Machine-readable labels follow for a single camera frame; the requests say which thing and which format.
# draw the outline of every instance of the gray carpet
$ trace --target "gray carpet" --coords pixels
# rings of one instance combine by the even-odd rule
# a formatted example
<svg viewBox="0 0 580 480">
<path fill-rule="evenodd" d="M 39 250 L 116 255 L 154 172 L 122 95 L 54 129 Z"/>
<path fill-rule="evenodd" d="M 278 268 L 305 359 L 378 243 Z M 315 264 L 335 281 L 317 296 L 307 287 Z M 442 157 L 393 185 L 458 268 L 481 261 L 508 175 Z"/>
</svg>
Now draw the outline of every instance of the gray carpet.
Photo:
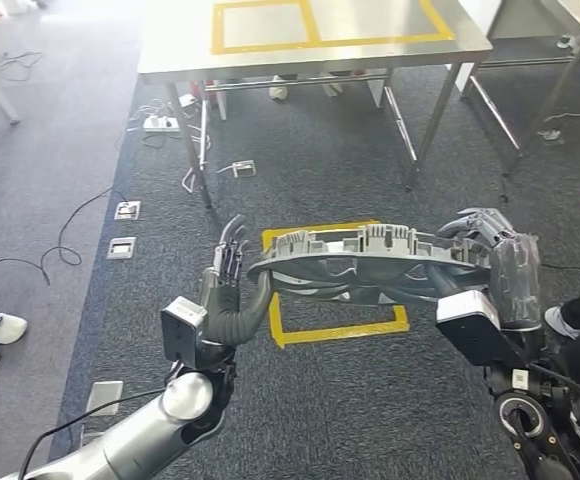
<svg viewBox="0 0 580 480">
<path fill-rule="evenodd" d="M 109 187 L 119 156 L 115 141 L 132 98 L 142 2 L 48 3 L 43 13 L 0 21 L 0 53 L 43 53 L 27 82 L 0 76 L 22 118 L 12 127 L 0 113 L 0 258 L 39 262 L 71 212 Z M 46 258 L 49 288 L 31 267 L 0 264 L 0 311 L 30 326 L 20 342 L 0 347 L 0 477 L 18 469 L 30 443 L 56 424 L 106 205 L 90 206 L 67 232 L 82 267 L 64 265 L 56 252 Z M 35 461 L 45 461 L 48 448 L 42 444 Z"/>
<path fill-rule="evenodd" d="M 532 85 L 522 90 L 515 88 L 513 72 L 498 72 L 484 83 L 495 100 L 507 101 L 506 113 L 516 124 L 522 124 L 524 110 L 545 90 L 542 82 L 553 83 L 556 72 L 536 70 L 528 77 Z M 423 136 L 444 75 L 437 67 L 396 76 L 397 96 L 415 141 Z M 580 107 L 580 78 L 577 84 L 565 97 L 565 106 L 576 98 L 572 104 Z M 135 104 L 154 96 L 163 94 L 140 86 Z M 547 261 L 580 266 L 580 121 L 565 124 L 565 146 L 537 149 L 524 159 L 517 176 L 505 185 L 510 203 L 501 204 L 501 163 L 510 152 L 487 117 L 484 133 L 478 102 L 453 95 L 427 168 L 409 194 L 402 185 L 404 147 L 388 112 L 373 108 L 365 86 L 350 86 L 335 100 L 318 87 L 305 87 L 293 89 L 282 105 L 264 91 L 230 94 L 229 102 L 230 118 L 221 122 L 215 112 L 210 130 L 208 170 L 215 215 L 198 194 L 181 189 L 187 162 L 180 141 L 168 139 L 152 150 L 141 145 L 141 132 L 126 136 L 116 187 L 141 200 L 141 219 L 113 223 L 109 208 L 63 414 L 82 412 L 93 380 L 123 380 L 125 395 L 159 387 L 168 367 L 159 309 L 180 294 L 195 298 L 221 223 L 236 213 L 248 220 L 252 262 L 264 229 L 376 218 L 433 231 L 464 207 L 498 206 L 518 230 L 538 235 Z M 209 173 L 247 159 L 256 162 L 256 177 Z M 110 238 L 126 235 L 138 237 L 133 259 L 104 259 Z M 542 274 L 545 305 L 580 289 L 580 273 Z M 245 288 L 247 298 L 252 288 Z M 378 317 L 362 311 L 353 319 L 343 307 L 282 303 L 288 330 Z M 438 333 L 431 311 L 407 310 L 411 331 L 405 335 L 284 350 L 265 324 L 239 351 L 239 377 L 223 433 L 160 478 L 524 478 L 494 423 L 481 372 Z M 92 365 L 88 351 L 94 344 Z M 137 405 L 124 404 L 120 412 Z M 119 418 L 92 418 L 86 431 Z M 52 454 L 69 446 L 67 436 L 58 436 Z"/>
</svg>

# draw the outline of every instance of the steel table frame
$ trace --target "steel table frame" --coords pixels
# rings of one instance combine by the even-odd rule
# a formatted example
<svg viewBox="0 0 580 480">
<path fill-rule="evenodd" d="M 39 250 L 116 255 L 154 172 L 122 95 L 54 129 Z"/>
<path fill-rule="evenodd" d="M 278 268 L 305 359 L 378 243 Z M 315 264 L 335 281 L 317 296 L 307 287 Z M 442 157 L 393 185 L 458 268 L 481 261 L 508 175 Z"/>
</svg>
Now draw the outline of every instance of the steel table frame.
<svg viewBox="0 0 580 480">
<path fill-rule="evenodd" d="M 414 4 L 413 2 L 421 2 L 422 4 L 430 4 L 431 0 L 408 0 L 409 4 Z M 221 113 L 221 117 L 225 119 L 225 97 L 224 92 L 231 90 L 243 90 L 243 89 L 258 89 L 258 88 L 269 88 L 271 86 L 292 86 L 292 85 L 324 85 L 328 83 L 345 83 L 345 82 L 368 82 L 368 87 L 372 93 L 372 97 L 378 108 L 382 107 L 384 103 L 387 103 L 392 112 L 394 114 L 395 122 L 403 138 L 408 154 L 411 160 L 411 169 L 407 176 L 406 186 L 408 189 L 412 188 L 415 182 L 417 174 L 424 168 L 426 158 L 432 145 L 435 133 L 439 127 L 441 118 L 442 117 L 445 107 L 447 106 L 450 95 L 452 92 L 452 88 L 455 85 L 461 66 L 464 62 L 480 62 L 484 60 L 487 54 L 492 49 L 492 45 L 485 40 L 478 27 L 472 23 L 470 17 L 466 14 L 461 5 L 456 0 L 452 0 L 452 4 L 446 3 L 447 0 L 443 2 L 436 1 L 437 5 L 441 5 L 442 10 L 448 11 L 448 9 L 454 8 L 451 17 L 452 22 L 455 22 L 458 28 L 461 27 L 463 30 L 459 32 L 461 35 L 458 39 L 452 36 L 452 40 L 455 42 L 454 47 L 448 49 L 444 46 L 439 46 L 435 42 L 430 42 L 431 46 L 427 45 L 421 46 L 425 42 L 415 45 L 412 51 L 404 51 L 408 45 L 402 46 L 402 44 L 395 44 L 398 48 L 393 48 L 390 50 L 392 53 L 387 54 L 381 53 L 378 54 L 376 52 L 364 56 L 362 58 L 349 58 L 341 56 L 341 52 L 333 56 L 331 59 L 317 59 L 318 55 L 314 58 L 310 57 L 310 52 L 307 51 L 292 51 L 287 55 L 292 58 L 292 61 L 288 62 L 277 62 L 279 57 L 276 57 L 273 62 L 270 63 L 252 63 L 247 64 L 241 58 L 240 65 L 236 65 L 234 67 L 230 65 L 215 65 L 211 62 L 210 65 L 200 65 L 198 56 L 196 56 L 190 60 L 190 62 L 197 64 L 195 65 L 196 69 L 184 69 L 181 63 L 177 63 L 179 60 L 170 60 L 165 53 L 153 48 L 150 50 L 155 57 L 158 57 L 163 65 L 158 62 L 152 62 L 147 60 L 147 65 L 140 63 L 139 73 L 147 84 L 162 84 L 165 85 L 168 92 L 168 99 L 172 103 L 175 116 L 177 118 L 179 128 L 181 132 L 181 136 L 184 139 L 185 149 L 188 158 L 190 159 L 192 169 L 196 179 L 196 183 L 200 187 L 202 197 L 204 203 L 207 207 L 212 207 L 212 199 L 203 177 L 203 163 L 205 163 L 205 152 L 205 149 L 202 149 L 199 154 L 196 153 L 196 149 L 190 137 L 190 132 L 187 127 L 187 122 L 183 109 L 179 103 L 179 92 L 177 88 L 177 82 L 188 82 L 196 81 L 200 83 L 202 91 L 202 109 L 208 109 L 208 93 L 216 92 L 219 100 L 219 107 Z M 166 12 L 160 19 L 165 19 L 169 16 L 172 16 L 172 12 Z M 160 35 L 159 32 L 153 33 L 153 35 Z M 264 55 L 265 58 L 271 58 L 270 56 Z M 421 141 L 418 150 L 415 149 L 413 142 L 411 140 L 410 134 L 405 126 L 403 116 L 401 114 L 399 108 L 396 95 L 393 91 L 390 82 L 393 77 L 394 68 L 398 67 L 409 67 L 409 66 L 432 66 L 432 65 L 445 65 L 452 63 L 449 73 L 446 77 L 443 86 L 439 95 L 432 116 L 428 123 L 428 126 Z M 274 75 L 274 74 L 290 74 L 290 73 L 306 73 L 306 72 L 322 72 L 322 71 L 344 71 L 344 70 L 359 70 L 365 69 L 369 73 L 365 75 L 351 75 L 348 77 L 319 77 L 319 78 L 306 78 L 306 79 L 297 79 L 289 81 L 246 81 L 245 83 L 221 83 L 220 81 L 224 81 L 226 78 L 252 78 L 256 76 L 264 75 Z M 205 85 L 205 82 L 213 82 L 213 85 Z"/>
<path fill-rule="evenodd" d="M 506 8 L 506 3 L 508 1 L 509 0 L 501 0 L 501 7 L 495 16 L 495 19 L 486 35 L 488 40 L 494 40 L 493 32 L 496 30 L 498 19 L 501 17 L 504 9 Z M 559 0 L 535 0 L 535 2 L 535 4 L 544 8 L 547 14 L 550 14 L 553 12 L 547 10 L 547 7 L 552 6 L 553 8 L 554 5 L 559 3 Z M 513 147 L 514 147 L 517 153 L 522 154 L 523 151 L 528 147 L 531 142 L 537 136 L 541 127 L 544 125 L 546 120 L 553 111 L 554 107 L 556 105 L 556 102 L 561 96 L 562 92 L 563 92 L 563 90 L 568 85 L 577 67 L 580 65 L 580 22 L 575 18 L 569 17 L 568 15 L 569 14 L 567 11 L 562 9 L 559 12 L 558 15 L 553 17 L 553 19 L 563 22 L 564 33 L 572 33 L 573 35 L 576 35 L 577 49 L 573 55 L 568 57 L 484 61 L 480 64 L 475 63 L 473 66 L 472 71 L 470 73 L 466 87 L 462 92 L 462 97 L 467 98 L 472 93 L 473 89 L 476 90 L 477 93 L 479 93 L 479 95 L 485 103 L 488 109 L 495 117 L 497 123 L 506 134 L 507 139 L 513 145 Z M 513 130 L 507 123 L 506 123 L 504 116 L 501 113 L 501 111 L 499 111 L 495 101 L 492 100 L 490 95 L 488 94 L 485 88 L 484 88 L 483 85 L 482 85 L 476 78 L 477 72 L 482 69 L 559 64 L 565 65 L 565 68 L 563 70 L 557 83 L 550 91 L 550 93 L 539 109 L 537 115 L 534 117 L 528 129 L 522 133 L 520 136 L 515 135 Z"/>
</svg>

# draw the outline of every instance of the gray plastic part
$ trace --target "gray plastic part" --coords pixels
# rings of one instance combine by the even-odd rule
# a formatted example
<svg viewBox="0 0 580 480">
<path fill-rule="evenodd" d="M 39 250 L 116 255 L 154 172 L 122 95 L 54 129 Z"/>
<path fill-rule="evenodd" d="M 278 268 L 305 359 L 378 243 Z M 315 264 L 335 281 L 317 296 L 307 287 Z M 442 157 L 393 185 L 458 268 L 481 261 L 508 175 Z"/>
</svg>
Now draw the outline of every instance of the gray plastic part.
<svg viewBox="0 0 580 480">
<path fill-rule="evenodd" d="M 270 270 L 277 292 L 357 305 L 429 303 L 443 296 L 426 266 L 436 266 L 461 289 L 479 289 L 488 284 L 490 263 L 488 249 L 470 239 L 377 224 L 282 235 L 248 275 L 256 280 Z"/>
</svg>

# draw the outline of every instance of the black cable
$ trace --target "black cable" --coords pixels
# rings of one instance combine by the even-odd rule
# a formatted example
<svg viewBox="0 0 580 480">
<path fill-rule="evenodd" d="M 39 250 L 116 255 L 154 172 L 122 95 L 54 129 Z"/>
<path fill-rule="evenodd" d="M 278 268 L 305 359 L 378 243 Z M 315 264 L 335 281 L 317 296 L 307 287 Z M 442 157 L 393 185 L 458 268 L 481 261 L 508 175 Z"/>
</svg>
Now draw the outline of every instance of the black cable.
<svg viewBox="0 0 580 480">
<path fill-rule="evenodd" d="M 568 377 L 564 376 L 564 375 L 561 375 L 561 374 L 559 374 L 559 373 L 556 373 L 556 372 L 553 372 L 552 370 L 550 370 L 550 369 L 547 369 L 547 368 L 544 368 L 544 367 L 542 367 L 541 365 L 538 365 L 536 363 L 529 363 L 529 364 L 528 364 L 528 368 L 530 369 L 530 370 L 534 370 L 534 371 L 535 371 L 537 373 L 540 373 L 540 374 L 542 374 L 542 375 L 545 375 L 547 377 L 550 377 L 550 378 L 553 378 L 555 380 L 559 381 L 559 382 L 561 382 L 561 383 L 562 383 L 564 385 L 567 385 L 567 386 L 570 387 L 571 389 L 575 390 L 576 392 L 578 392 L 580 394 L 580 385 L 578 383 L 572 380 L 572 378 L 568 378 Z M 580 414 L 577 418 L 577 424 L 578 424 L 580 426 Z"/>
<path fill-rule="evenodd" d="M 0 53 L 0 73 L 5 72 L 13 65 L 18 65 L 23 68 L 25 74 L 22 77 L 3 77 L 4 80 L 10 82 L 27 82 L 32 75 L 32 68 L 39 63 L 43 54 L 42 52 L 25 52 L 21 55 L 8 55 Z"/>
<path fill-rule="evenodd" d="M 60 425 L 58 427 L 53 428 L 52 430 L 48 430 L 47 432 L 42 433 L 39 435 L 36 440 L 34 441 L 34 443 L 32 444 L 32 446 L 28 450 L 28 453 L 26 455 L 25 460 L 24 460 L 24 463 L 21 465 L 21 469 L 19 471 L 19 476 L 18 477 L 18 480 L 24 480 L 25 478 L 26 473 L 27 473 L 28 468 L 30 468 L 30 461 L 32 461 L 33 455 L 34 455 L 34 452 L 39 447 L 39 444 L 41 443 L 42 440 L 43 440 L 45 437 L 49 437 L 50 435 L 54 435 L 57 432 L 61 431 L 64 428 L 70 427 L 71 425 L 74 425 L 76 422 L 79 422 L 81 420 L 83 420 L 85 417 L 89 417 L 90 415 L 92 415 L 93 413 L 98 412 L 99 410 L 103 410 L 104 408 L 110 407 L 110 405 L 115 405 L 117 403 L 122 403 L 122 402 L 127 402 L 128 400 L 135 400 L 137 398 L 141 398 L 141 397 L 147 397 L 148 395 L 155 395 L 158 393 L 163 393 L 165 389 L 165 388 L 159 388 L 158 390 L 150 390 L 149 392 L 143 392 L 143 393 L 138 393 L 137 395 L 132 395 L 129 397 L 124 397 L 124 398 L 119 398 L 118 400 L 113 400 L 111 402 L 104 403 L 103 405 L 99 405 L 97 408 L 93 408 L 92 410 L 89 410 L 88 412 L 84 413 L 83 415 L 76 417 L 75 419 L 70 420 L 69 422 L 64 423 L 63 425 Z"/>
<path fill-rule="evenodd" d="M 551 265 L 550 263 L 541 262 L 542 267 L 550 268 L 551 270 L 576 270 L 580 272 L 580 267 L 568 267 L 561 265 Z"/>
<path fill-rule="evenodd" d="M 85 207 L 86 207 L 86 206 L 88 206 L 88 205 L 89 205 L 89 204 L 91 204 L 91 203 L 92 203 L 92 202 L 94 202 L 95 200 L 101 198 L 101 197 L 103 197 L 103 196 L 104 196 L 104 195 L 106 195 L 107 193 L 110 193 L 110 192 L 116 193 L 117 195 L 120 196 L 124 202 L 128 203 L 128 200 L 125 196 L 123 196 L 123 194 L 122 194 L 121 192 L 119 192 L 118 190 L 115 190 L 113 187 L 107 188 L 106 190 L 104 190 L 101 193 L 97 194 L 97 195 L 95 195 L 95 196 L 94 196 L 94 197 L 92 197 L 92 198 L 91 198 L 89 200 L 87 200 L 87 201 L 85 201 L 84 203 L 82 203 L 81 205 L 77 207 L 75 211 L 73 211 L 66 221 L 66 223 L 64 223 L 64 226 L 61 227 L 61 230 L 59 232 L 59 238 L 58 238 L 58 240 L 57 242 L 57 245 L 55 245 L 54 247 L 48 248 L 48 250 L 44 252 L 41 256 L 41 259 L 39 260 L 39 264 L 36 264 L 36 263 L 34 263 L 34 262 L 31 262 L 31 261 L 29 261 L 29 260 L 23 260 L 23 259 L 21 259 L 21 258 L 10 258 L 10 257 L 0 258 L 0 263 L 4 263 L 4 262 L 18 262 L 18 263 L 24 263 L 26 265 L 30 265 L 31 267 L 34 267 L 34 268 L 36 268 L 37 270 L 39 270 L 41 272 L 41 274 L 43 276 L 43 280 L 45 281 L 46 285 L 50 286 L 50 277 L 48 275 L 48 272 L 45 271 L 45 267 L 44 267 L 44 265 L 43 265 L 43 262 L 45 260 L 45 257 L 47 257 L 48 254 L 50 254 L 52 252 L 54 252 L 55 250 L 58 250 L 59 251 L 59 258 L 61 258 L 61 261 L 63 261 L 64 263 L 66 263 L 66 264 L 70 265 L 71 267 L 78 267 L 79 265 L 81 265 L 82 263 L 83 263 L 83 259 L 81 257 L 81 255 L 79 252 L 77 252 L 76 250 L 73 250 L 72 248 L 64 247 L 63 245 L 64 234 L 65 233 L 66 229 L 67 229 L 68 225 L 70 225 L 70 223 L 72 222 L 72 220 L 74 219 L 74 217 L 76 216 L 76 214 L 78 214 L 79 212 L 80 212 L 83 208 L 85 208 Z M 70 253 L 74 255 L 76 260 L 68 260 L 68 259 L 67 259 L 64 255 L 64 252 L 70 252 Z"/>
<path fill-rule="evenodd" d="M 150 140 L 150 138 L 160 138 L 161 141 L 158 143 L 148 142 L 147 140 Z M 163 146 L 165 145 L 165 142 L 168 138 L 172 138 L 175 140 L 181 140 L 181 136 L 177 133 L 154 132 L 154 133 L 148 133 L 147 135 L 144 135 L 144 138 L 141 139 L 141 145 L 144 147 L 150 147 L 150 148 L 154 148 L 156 150 L 159 150 L 160 148 L 163 148 Z"/>
</svg>

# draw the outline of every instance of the cable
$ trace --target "cable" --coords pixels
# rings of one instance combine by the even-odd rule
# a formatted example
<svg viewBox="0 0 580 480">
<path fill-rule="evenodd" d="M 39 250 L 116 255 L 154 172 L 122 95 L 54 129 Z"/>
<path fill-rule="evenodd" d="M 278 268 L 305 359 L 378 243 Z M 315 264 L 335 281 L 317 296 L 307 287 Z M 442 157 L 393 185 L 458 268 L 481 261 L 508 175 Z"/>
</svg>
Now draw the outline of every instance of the cable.
<svg viewBox="0 0 580 480">
<path fill-rule="evenodd" d="M 580 272 L 580 267 L 568 267 L 560 265 L 551 265 L 550 263 L 541 262 L 542 267 L 550 268 L 551 270 L 576 270 Z"/>
<path fill-rule="evenodd" d="M 159 112 L 163 110 L 164 108 L 165 108 L 165 104 L 163 103 L 163 100 L 161 100 L 160 98 L 153 98 L 147 105 L 141 105 L 135 113 L 130 116 L 128 121 L 135 122 L 141 118 L 142 113 L 146 115 L 158 115 Z"/>
<path fill-rule="evenodd" d="M 128 203 L 128 200 L 125 197 L 124 197 L 121 192 L 119 192 L 118 190 L 115 190 L 113 187 L 107 188 L 106 190 L 104 190 L 101 193 L 97 194 L 97 195 L 95 195 L 95 196 L 94 196 L 94 197 L 92 197 L 92 198 L 91 198 L 89 200 L 87 200 L 87 201 L 85 201 L 84 203 L 82 203 L 81 205 L 77 207 L 75 211 L 73 211 L 66 221 L 66 223 L 64 223 L 64 226 L 61 227 L 61 230 L 59 232 L 59 237 L 58 237 L 58 240 L 57 242 L 57 245 L 55 245 L 54 247 L 48 248 L 48 250 L 45 251 L 41 256 L 41 258 L 39 259 L 39 264 L 36 264 L 36 263 L 34 263 L 34 262 L 31 262 L 30 260 L 24 260 L 24 259 L 21 259 L 21 258 L 12 258 L 12 257 L 0 258 L 0 263 L 4 263 L 4 262 L 17 262 L 17 263 L 24 263 L 26 265 L 30 265 L 31 267 L 34 267 L 34 268 L 36 268 L 37 270 L 39 270 L 41 272 L 41 274 L 43 276 L 43 280 L 45 281 L 45 284 L 49 287 L 50 286 L 50 277 L 48 275 L 48 272 L 45 271 L 45 267 L 43 265 L 43 262 L 45 260 L 45 258 L 48 254 L 50 254 L 50 253 L 52 253 L 52 252 L 54 252 L 55 250 L 58 250 L 59 251 L 59 258 L 61 258 L 61 261 L 63 261 L 64 263 L 66 263 L 66 264 L 70 265 L 71 267 L 77 267 L 77 266 L 79 266 L 82 263 L 83 263 L 83 259 L 81 257 L 81 255 L 79 252 L 77 252 L 76 250 L 72 249 L 72 248 L 64 247 L 63 245 L 64 234 L 65 233 L 66 229 L 67 229 L 68 225 L 70 225 L 70 222 L 72 222 L 72 220 L 74 219 L 75 216 L 76 216 L 76 214 L 78 214 L 79 212 L 80 212 L 83 208 L 86 207 L 87 205 L 89 205 L 89 204 L 91 204 L 91 203 L 92 203 L 92 202 L 94 202 L 95 200 L 99 199 L 99 198 L 101 198 L 101 197 L 103 197 L 103 196 L 104 196 L 104 195 L 106 195 L 106 194 L 107 194 L 109 192 L 116 193 L 117 195 L 120 196 L 124 202 Z M 76 260 L 67 259 L 64 256 L 64 252 L 70 252 L 70 253 L 74 255 Z"/>
<path fill-rule="evenodd" d="M 157 143 L 151 143 L 148 142 L 147 140 L 150 140 L 150 138 L 160 138 L 162 141 L 157 142 Z M 147 133 L 144 136 L 143 139 L 141 139 L 141 145 L 144 147 L 149 147 L 149 148 L 154 148 L 156 150 L 159 150 L 160 148 L 163 148 L 163 146 L 165 145 L 165 141 L 168 138 L 172 138 L 175 140 L 181 140 L 181 136 L 177 133 L 168 133 L 168 132 L 154 132 L 154 133 Z"/>
<path fill-rule="evenodd" d="M 30 467 L 30 461 L 32 461 L 33 455 L 34 455 L 34 452 L 39 447 L 39 444 L 41 443 L 42 440 L 43 440 L 45 437 L 49 437 L 50 435 L 54 435 L 57 432 L 61 431 L 64 428 L 70 427 L 71 425 L 74 425 L 76 422 L 83 420 L 85 417 L 89 417 L 90 415 L 92 415 L 93 413 L 98 412 L 99 410 L 103 410 L 104 408 L 110 407 L 110 405 L 115 405 L 117 403 L 122 403 L 122 402 L 127 402 L 128 400 L 135 400 L 137 398 L 141 398 L 141 397 L 147 397 L 148 395 L 155 395 L 159 393 L 163 393 L 165 389 L 165 388 L 159 388 L 158 390 L 150 390 L 149 392 L 143 392 L 143 393 L 138 393 L 137 395 L 132 395 L 129 397 L 124 397 L 124 398 L 119 398 L 118 400 L 113 400 L 111 402 L 104 403 L 103 405 L 100 405 L 97 408 L 93 408 L 92 410 L 89 410 L 88 412 L 84 413 L 83 415 L 76 417 L 75 419 L 70 420 L 69 422 L 64 423 L 63 425 L 60 425 L 56 428 L 53 428 L 52 430 L 48 430 L 47 432 L 42 433 L 39 435 L 36 440 L 35 440 L 32 446 L 28 450 L 28 453 L 26 455 L 25 460 L 24 460 L 24 463 L 21 465 L 21 469 L 19 471 L 19 476 L 18 477 L 18 480 L 24 480 L 26 476 L 26 473 L 27 473 L 28 468 Z"/>
<path fill-rule="evenodd" d="M 10 69 L 13 65 L 17 65 L 24 69 L 24 76 L 6 77 L 2 75 L 2 78 L 9 82 L 27 82 L 32 76 L 32 68 L 39 63 L 42 58 L 43 58 L 43 53 L 42 52 L 25 52 L 21 55 L 8 55 L 8 52 L 0 53 L 0 73 Z"/>
<path fill-rule="evenodd" d="M 576 392 L 578 392 L 580 394 L 580 385 L 572 378 L 568 378 L 564 375 L 561 375 L 556 372 L 553 372 L 552 370 L 549 370 L 547 368 L 542 367 L 541 365 L 538 365 L 536 363 L 528 363 L 528 368 L 529 370 L 534 370 L 537 373 L 541 373 L 542 375 L 545 375 L 547 377 L 553 378 L 555 380 L 558 380 L 561 383 L 563 383 L 565 385 L 568 385 L 568 387 L 572 388 L 572 390 L 575 390 Z M 580 426 L 580 414 L 578 418 L 577 418 L 577 423 Z"/>
<path fill-rule="evenodd" d="M 194 130 L 198 130 L 199 132 L 201 132 L 201 129 L 196 126 L 196 125 L 188 125 L 189 128 L 192 128 Z M 148 142 L 147 140 L 150 140 L 150 138 L 162 138 L 163 140 L 159 143 L 151 143 Z M 175 140 L 182 140 L 182 137 L 179 133 L 174 133 L 174 132 L 151 132 L 151 133 L 147 133 L 144 136 L 144 138 L 141 140 L 141 145 L 144 147 L 150 147 L 150 148 L 154 148 L 154 149 L 160 149 L 163 148 L 165 145 L 165 141 L 168 138 L 172 138 Z M 198 137 L 196 135 L 190 135 L 190 138 L 193 142 L 196 143 L 201 143 L 201 137 Z M 210 147 L 212 146 L 212 142 L 210 140 L 210 135 L 205 134 L 205 151 L 210 150 Z"/>
<path fill-rule="evenodd" d="M 549 122 L 550 120 L 556 120 L 558 118 L 565 118 L 565 117 L 580 117 L 580 113 L 562 113 L 559 115 L 552 115 L 546 118 L 545 121 Z"/>
</svg>

